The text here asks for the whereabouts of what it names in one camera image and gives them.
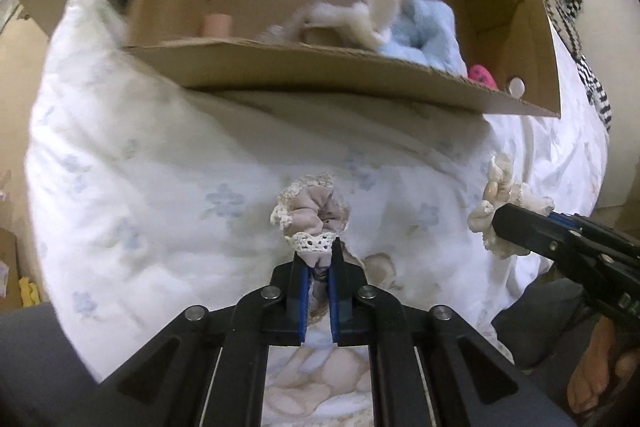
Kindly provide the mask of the beige lace scrunchie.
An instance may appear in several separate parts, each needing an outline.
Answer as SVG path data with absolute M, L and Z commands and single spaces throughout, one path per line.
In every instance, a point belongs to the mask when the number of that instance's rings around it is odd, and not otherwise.
M 328 285 L 333 244 L 349 218 L 350 207 L 329 173 L 301 176 L 277 196 L 270 223 L 310 269 L 316 297 Z

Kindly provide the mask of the yellow foam piece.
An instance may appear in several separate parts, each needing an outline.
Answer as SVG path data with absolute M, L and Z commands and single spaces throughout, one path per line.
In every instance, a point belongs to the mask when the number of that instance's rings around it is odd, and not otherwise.
M 21 277 L 18 280 L 18 289 L 24 308 L 38 306 L 42 303 L 39 287 L 29 277 Z

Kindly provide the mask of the person's bare foot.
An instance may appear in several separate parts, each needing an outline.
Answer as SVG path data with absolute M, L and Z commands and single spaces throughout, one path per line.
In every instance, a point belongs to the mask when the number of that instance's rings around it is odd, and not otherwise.
M 567 385 L 570 410 L 575 414 L 592 410 L 611 387 L 613 379 L 627 384 L 638 366 L 639 350 L 623 352 L 614 323 L 607 317 L 600 317 Z

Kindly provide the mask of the light blue fluffy scrunchie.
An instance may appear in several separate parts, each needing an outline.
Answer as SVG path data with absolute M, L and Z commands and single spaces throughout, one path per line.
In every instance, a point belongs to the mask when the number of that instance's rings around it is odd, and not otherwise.
M 390 26 L 390 42 L 379 54 L 420 64 L 454 76 L 468 69 L 457 39 L 456 19 L 450 6 L 440 0 L 404 0 Z

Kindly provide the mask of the white floral duvet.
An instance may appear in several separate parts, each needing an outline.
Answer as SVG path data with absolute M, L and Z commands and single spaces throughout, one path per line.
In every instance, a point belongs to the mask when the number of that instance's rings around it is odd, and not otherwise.
M 47 293 L 103 381 L 191 305 L 219 309 L 291 259 L 279 193 L 329 173 L 350 207 L 347 250 L 402 303 L 445 303 L 488 339 L 546 272 L 469 230 L 491 158 L 556 208 L 588 215 L 608 132 L 555 49 L 560 118 L 480 116 L 356 95 L 186 91 L 122 49 L 108 0 L 68 0 L 44 63 L 26 156 Z

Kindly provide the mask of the beige makeup sponge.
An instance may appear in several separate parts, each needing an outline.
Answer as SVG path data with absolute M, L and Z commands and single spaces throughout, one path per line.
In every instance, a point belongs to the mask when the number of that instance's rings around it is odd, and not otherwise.
M 343 37 L 333 27 L 304 26 L 299 31 L 299 41 L 308 46 L 332 46 L 332 48 L 344 46 Z

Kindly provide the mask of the pink makeup sponge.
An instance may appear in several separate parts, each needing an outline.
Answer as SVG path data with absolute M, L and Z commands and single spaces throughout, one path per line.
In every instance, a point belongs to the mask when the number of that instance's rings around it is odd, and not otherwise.
M 480 64 L 475 64 L 468 68 L 468 78 L 488 89 L 498 89 L 497 83 L 489 70 Z

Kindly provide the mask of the black and white knit cloth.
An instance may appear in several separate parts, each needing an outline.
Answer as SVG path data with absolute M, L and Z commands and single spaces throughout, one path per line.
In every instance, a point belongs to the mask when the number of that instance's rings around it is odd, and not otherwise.
M 576 63 L 578 76 L 585 88 L 588 102 L 598 114 L 606 131 L 611 130 L 613 112 L 608 94 L 594 75 L 582 50 L 582 39 L 577 29 L 577 19 L 584 0 L 542 0 L 552 27 L 564 43 Z

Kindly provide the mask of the cream satin scrunchie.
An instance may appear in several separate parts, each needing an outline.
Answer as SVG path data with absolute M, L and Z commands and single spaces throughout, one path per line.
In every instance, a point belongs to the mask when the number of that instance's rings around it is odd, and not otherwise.
M 506 204 L 533 211 L 541 216 L 549 216 L 554 209 L 552 198 L 536 195 L 527 183 L 514 178 L 512 158 L 506 153 L 499 153 L 489 161 L 487 183 L 480 203 L 469 214 L 469 229 L 473 233 L 482 234 L 486 251 L 500 259 L 528 256 L 529 251 L 525 248 L 499 239 L 492 226 L 496 211 Z

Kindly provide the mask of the cardboard box with label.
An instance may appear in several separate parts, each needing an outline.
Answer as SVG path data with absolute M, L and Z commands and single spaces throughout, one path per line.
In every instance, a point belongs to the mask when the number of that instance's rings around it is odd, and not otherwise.
M 20 270 L 17 263 L 17 239 L 5 229 L 0 230 L 1 258 L 1 313 L 9 313 L 23 306 L 20 284 Z

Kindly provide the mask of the white fluffy scrunchie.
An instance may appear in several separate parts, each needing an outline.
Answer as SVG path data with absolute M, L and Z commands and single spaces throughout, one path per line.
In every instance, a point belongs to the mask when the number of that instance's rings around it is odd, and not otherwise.
M 390 42 L 390 26 L 402 0 L 360 0 L 349 6 L 318 1 L 297 10 L 282 24 L 264 30 L 257 40 L 268 44 L 301 43 L 304 26 L 333 27 L 344 39 L 342 48 L 378 52 Z

